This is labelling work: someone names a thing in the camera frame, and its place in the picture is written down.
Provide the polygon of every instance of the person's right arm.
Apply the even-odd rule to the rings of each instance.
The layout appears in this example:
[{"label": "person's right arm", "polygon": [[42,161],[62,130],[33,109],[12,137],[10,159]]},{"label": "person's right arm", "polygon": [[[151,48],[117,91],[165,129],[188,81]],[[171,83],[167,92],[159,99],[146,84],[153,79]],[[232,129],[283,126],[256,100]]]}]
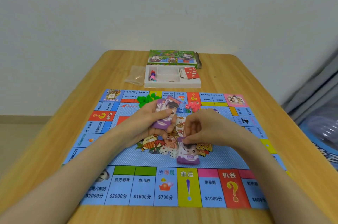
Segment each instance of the person's right arm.
[{"label": "person's right arm", "polygon": [[277,224],[331,223],[252,133],[213,109],[189,115],[184,130],[185,144],[208,142],[237,151],[254,173]]}]

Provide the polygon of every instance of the gray curtain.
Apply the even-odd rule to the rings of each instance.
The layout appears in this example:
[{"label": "gray curtain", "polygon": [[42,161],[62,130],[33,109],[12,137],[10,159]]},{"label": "gray curtain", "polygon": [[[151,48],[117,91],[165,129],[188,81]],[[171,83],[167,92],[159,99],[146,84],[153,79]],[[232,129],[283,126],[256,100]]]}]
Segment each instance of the gray curtain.
[{"label": "gray curtain", "polygon": [[296,124],[300,124],[312,111],[337,95],[338,50],[282,107]]}]

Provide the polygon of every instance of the hand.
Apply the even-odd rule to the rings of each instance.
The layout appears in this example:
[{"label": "hand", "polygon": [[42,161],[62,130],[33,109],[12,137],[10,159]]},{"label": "hand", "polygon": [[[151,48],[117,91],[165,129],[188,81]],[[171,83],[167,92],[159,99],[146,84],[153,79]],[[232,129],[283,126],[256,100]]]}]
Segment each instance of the hand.
[{"label": "hand", "polygon": [[238,147],[251,133],[228,120],[213,109],[200,109],[186,118],[184,144],[207,142],[215,145]]},{"label": "hand", "polygon": [[125,147],[135,145],[140,140],[154,134],[160,135],[163,137],[163,139],[166,139],[168,133],[172,132],[176,124],[176,115],[172,118],[171,125],[167,128],[167,130],[151,127],[155,121],[167,118],[169,115],[171,115],[172,111],[172,109],[166,109],[155,112],[156,102],[157,100],[154,100],[145,104],[136,113],[113,128],[113,130],[118,130],[118,132],[122,134]]}]

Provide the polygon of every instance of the person's left arm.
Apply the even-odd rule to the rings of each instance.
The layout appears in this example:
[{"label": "person's left arm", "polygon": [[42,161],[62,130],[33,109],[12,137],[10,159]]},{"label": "person's left arm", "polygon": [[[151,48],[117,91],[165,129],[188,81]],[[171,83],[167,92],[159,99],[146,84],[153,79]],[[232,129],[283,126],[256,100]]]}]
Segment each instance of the person's left arm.
[{"label": "person's left arm", "polygon": [[156,100],[144,105],[134,115],[114,127],[54,175],[33,189],[0,216],[4,223],[65,223],[84,194],[104,168],[125,148],[152,134],[167,137],[167,132],[151,128],[171,109],[155,112]]}]

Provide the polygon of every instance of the green cardboard box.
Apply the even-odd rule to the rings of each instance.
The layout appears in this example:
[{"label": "green cardboard box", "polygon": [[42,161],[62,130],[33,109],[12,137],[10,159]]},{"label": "green cardboard box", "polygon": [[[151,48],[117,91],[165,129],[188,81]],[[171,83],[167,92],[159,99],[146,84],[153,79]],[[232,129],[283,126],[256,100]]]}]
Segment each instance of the green cardboard box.
[{"label": "green cardboard box", "polygon": [[151,49],[148,59],[149,65],[192,65],[201,68],[198,54],[194,51],[157,50]]}]

